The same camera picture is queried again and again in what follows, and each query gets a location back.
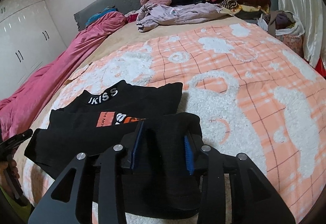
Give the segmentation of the orange white plaid blanket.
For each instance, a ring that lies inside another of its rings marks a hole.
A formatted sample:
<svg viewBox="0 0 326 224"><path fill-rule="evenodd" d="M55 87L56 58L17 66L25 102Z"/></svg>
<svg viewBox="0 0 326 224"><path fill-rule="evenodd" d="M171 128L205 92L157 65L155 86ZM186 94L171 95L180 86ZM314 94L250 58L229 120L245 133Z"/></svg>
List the orange white plaid blanket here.
<svg viewBox="0 0 326 224"><path fill-rule="evenodd" d="M325 187L325 79L258 26L200 27L122 46L77 69L32 127L46 128L50 112L83 91L99 94L120 80L182 82L180 111L200 117L207 144L248 153L297 223L316 208Z"/></svg>

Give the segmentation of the beige bed sheet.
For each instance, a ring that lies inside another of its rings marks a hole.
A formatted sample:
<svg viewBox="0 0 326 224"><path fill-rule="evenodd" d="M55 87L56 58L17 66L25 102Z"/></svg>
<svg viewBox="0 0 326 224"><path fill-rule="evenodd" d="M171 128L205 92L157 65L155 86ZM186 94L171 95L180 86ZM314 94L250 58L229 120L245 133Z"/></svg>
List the beige bed sheet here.
<svg viewBox="0 0 326 224"><path fill-rule="evenodd" d="M145 33L140 33L135 23L128 23L121 29L111 34L108 38L106 38L105 41L82 62L78 69L81 69L89 63L99 60L102 57L110 55L112 52L117 51L119 48L125 45L144 43L150 39L177 35L179 33L197 29L200 27L229 26L232 24L243 22L244 20L241 20L237 17L225 16L218 20L198 24L158 26L155 29Z"/></svg>

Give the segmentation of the black printed t-shirt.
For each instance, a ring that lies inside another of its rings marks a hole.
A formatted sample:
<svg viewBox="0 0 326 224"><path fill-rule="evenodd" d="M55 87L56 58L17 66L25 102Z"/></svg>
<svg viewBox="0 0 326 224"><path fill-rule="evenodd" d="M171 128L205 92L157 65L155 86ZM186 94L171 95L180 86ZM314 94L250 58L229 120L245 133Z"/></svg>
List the black printed t-shirt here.
<svg viewBox="0 0 326 224"><path fill-rule="evenodd" d="M99 155L143 123L135 166L122 173L126 212L157 219L187 219L199 209L199 177L189 171L186 141L201 135L199 117L178 112L183 84L134 86L120 81L100 95L82 92L53 110L37 129L25 156L57 178L81 152Z"/></svg>

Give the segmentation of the green sleeve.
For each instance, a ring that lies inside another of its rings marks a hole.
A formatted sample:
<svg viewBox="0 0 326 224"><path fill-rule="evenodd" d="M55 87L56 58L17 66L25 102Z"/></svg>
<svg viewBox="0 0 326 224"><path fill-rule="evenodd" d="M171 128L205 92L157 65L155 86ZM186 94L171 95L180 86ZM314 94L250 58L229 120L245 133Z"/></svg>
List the green sleeve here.
<svg viewBox="0 0 326 224"><path fill-rule="evenodd" d="M1 187L1 192L4 196L4 199L9 204L9 207L13 210L13 212L18 216L18 218L23 221L23 223L28 223L28 219L34 210L32 204L27 201L26 205L23 205L23 202L16 201L12 199L5 190Z"/></svg>

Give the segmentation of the white wardrobe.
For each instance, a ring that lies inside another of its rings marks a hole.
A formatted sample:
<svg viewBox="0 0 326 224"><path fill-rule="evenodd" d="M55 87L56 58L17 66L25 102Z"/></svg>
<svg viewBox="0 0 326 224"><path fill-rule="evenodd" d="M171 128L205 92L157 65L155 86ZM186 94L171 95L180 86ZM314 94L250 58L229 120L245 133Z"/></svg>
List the white wardrobe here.
<svg viewBox="0 0 326 224"><path fill-rule="evenodd" d="M65 50L45 0L1 1L1 99Z"/></svg>

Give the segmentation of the red garment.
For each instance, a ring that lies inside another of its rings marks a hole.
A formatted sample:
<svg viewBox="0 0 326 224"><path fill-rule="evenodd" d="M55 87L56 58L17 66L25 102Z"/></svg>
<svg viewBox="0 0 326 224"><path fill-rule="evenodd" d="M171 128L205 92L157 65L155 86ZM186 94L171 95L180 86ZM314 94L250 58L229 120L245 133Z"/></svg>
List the red garment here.
<svg viewBox="0 0 326 224"><path fill-rule="evenodd" d="M137 11L131 11L125 14L127 23L135 22L137 20L138 15L139 13Z"/></svg>

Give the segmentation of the bag of dark clothes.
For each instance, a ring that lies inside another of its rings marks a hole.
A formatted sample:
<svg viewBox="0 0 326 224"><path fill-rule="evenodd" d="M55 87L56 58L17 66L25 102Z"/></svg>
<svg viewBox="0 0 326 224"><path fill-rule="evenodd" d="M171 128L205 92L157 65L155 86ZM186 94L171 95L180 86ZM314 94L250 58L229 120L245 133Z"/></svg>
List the bag of dark clothes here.
<svg viewBox="0 0 326 224"><path fill-rule="evenodd" d="M275 36L296 36L305 34L300 18L289 11L271 11L269 14L262 14L258 19L258 26L268 34Z"/></svg>

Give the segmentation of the lilac crumpled garment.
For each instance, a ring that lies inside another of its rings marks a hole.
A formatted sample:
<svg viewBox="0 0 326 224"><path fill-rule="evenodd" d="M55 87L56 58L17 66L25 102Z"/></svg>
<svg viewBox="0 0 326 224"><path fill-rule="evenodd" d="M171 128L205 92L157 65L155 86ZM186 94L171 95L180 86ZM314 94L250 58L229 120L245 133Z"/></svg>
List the lilac crumpled garment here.
<svg viewBox="0 0 326 224"><path fill-rule="evenodd" d="M222 7L207 2L176 7L145 4L139 10L135 24L139 32L147 32L158 26L197 24L227 15Z"/></svg>

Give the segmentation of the pink quilt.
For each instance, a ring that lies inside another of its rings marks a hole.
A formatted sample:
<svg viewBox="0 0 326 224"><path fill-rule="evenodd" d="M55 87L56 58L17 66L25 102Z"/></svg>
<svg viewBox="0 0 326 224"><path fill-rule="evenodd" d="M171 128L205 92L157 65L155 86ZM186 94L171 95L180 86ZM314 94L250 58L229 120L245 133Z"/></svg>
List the pink quilt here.
<svg viewBox="0 0 326 224"><path fill-rule="evenodd" d="M53 62L34 72L10 97L1 100L1 139L5 141L28 130L67 78L126 22L118 11L98 18L81 30Z"/></svg>

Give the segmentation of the blue cloth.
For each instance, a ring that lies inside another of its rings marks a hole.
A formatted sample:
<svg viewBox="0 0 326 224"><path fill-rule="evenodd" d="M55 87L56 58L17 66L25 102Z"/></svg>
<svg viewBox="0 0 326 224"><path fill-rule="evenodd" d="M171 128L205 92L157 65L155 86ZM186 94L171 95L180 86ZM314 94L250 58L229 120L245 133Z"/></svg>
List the blue cloth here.
<svg viewBox="0 0 326 224"><path fill-rule="evenodd" d="M85 23L85 27L87 28L89 25L91 25L93 22L95 22L96 20L98 20L99 18L103 17L105 14L109 13L109 12L115 12L118 11L117 8L113 7L106 7L105 9L103 9L101 12L96 13L94 15L92 15L87 22Z"/></svg>

